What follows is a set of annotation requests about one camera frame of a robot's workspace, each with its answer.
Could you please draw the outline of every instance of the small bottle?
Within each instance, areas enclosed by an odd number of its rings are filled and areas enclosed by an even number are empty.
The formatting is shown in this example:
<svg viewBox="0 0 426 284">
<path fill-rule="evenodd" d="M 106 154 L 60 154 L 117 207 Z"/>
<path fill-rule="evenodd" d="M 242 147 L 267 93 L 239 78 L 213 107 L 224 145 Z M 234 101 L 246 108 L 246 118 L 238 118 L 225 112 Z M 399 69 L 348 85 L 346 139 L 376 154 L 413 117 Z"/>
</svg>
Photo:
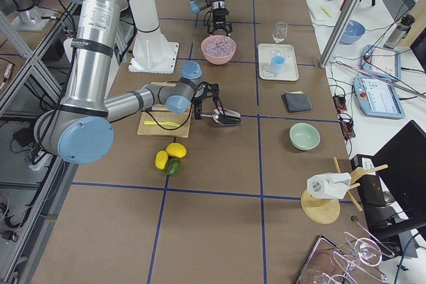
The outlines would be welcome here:
<svg viewBox="0 0 426 284">
<path fill-rule="evenodd" d="M 401 18 L 400 21 L 397 22 L 397 27 L 386 40 L 386 43 L 383 45 L 385 48 L 393 49 L 402 38 L 407 36 L 407 33 L 411 29 L 411 25 L 414 24 L 415 19 L 412 15 L 406 15 Z"/>
</svg>

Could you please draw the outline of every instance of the blue container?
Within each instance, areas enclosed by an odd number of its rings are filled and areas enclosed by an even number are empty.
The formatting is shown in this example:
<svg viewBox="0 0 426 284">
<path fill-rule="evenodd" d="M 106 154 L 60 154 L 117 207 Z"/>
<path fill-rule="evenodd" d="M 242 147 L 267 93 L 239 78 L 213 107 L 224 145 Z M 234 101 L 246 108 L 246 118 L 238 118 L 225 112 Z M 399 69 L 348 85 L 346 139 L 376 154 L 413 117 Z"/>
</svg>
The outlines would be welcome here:
<svg viewBox="0 0 426 284">
<path fill-rule="evenodd" d="M 358 40 L 364 35 L 365 27 L 355 21 L 351 20 L 347 26 L 343 35 L 341 36 L 340 43 L 344 43 L 345 45 L 350 45 Z"/>
</svg>

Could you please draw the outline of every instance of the green ceramic bowl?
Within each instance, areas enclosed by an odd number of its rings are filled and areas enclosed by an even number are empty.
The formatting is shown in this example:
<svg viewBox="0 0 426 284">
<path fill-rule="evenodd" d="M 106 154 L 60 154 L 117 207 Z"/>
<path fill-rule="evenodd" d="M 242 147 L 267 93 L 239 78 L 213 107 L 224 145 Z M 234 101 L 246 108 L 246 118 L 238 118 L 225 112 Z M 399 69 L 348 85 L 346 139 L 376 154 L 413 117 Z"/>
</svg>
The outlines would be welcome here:
<svg viewBox="0 0 426 284">
<path fill-rule="evenodd" d="M 308 123 L 296 123 L 290 128 L 290 141 L 299 150 L 312 150 L 320 144 L 320 133 Z"/>
</svg>

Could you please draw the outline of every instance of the blue cup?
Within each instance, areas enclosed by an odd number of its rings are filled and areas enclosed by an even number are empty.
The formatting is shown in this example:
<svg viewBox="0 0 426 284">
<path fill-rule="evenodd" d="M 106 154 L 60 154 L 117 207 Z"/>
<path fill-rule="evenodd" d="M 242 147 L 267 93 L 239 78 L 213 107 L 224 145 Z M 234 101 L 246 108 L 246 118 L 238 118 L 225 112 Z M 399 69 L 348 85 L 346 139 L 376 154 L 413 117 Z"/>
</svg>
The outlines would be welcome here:
<svg viewBox="0 0 426 284">
<path fill-rule="evenodd" d="M 272 56 L 270 72 L 273 74 L 280 74 L 284 70 L 285 63 L 286 59 L 283 56 Z"/>
</svg>

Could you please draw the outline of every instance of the wooden cutting board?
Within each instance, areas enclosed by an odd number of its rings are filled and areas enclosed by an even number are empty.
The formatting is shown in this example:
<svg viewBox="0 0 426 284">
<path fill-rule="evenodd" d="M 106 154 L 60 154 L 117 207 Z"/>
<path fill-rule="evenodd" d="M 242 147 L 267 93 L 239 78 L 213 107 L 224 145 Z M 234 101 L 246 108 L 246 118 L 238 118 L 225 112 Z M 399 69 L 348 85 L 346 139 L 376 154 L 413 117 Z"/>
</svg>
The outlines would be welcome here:
<svg viewBox="0 0 426 284">
<path fill-rule="evenodd" d="M 162 86 L 174 86 L 175 84 L 170 84 L 167 82 L 152 82 L 152 84 L 158 84 Z M 183 114 L 176 114 L 171 111 L 152 111 L 150 114 L 158 121 L 158 122 L 164 122 L 164 121 L 173 121 L 176 123 L 183 123 L 185 122 L 186 118 L 188 118 L 188 114 L 190 112 L 190 108 Z M 139 136 L 175 136 L 179 138 L 187 138 L 189 136 L 189 127 L 191 123 L 191 116 L 189 117 L 188 121 L 185 123 L 184 126 L 181 128 L 176 128 L 173 126 L 165 126 L 165 128 L 175 129 L 175 130 L 164 130 L 158 125 L 153 124 L 144 124 L 144 122 L 152 121 L 152 118 L 149 116 L 149 114 L 142 112 L 142 116 L 140 117 L 139 127 L 137 134 Z"/>
</svg>

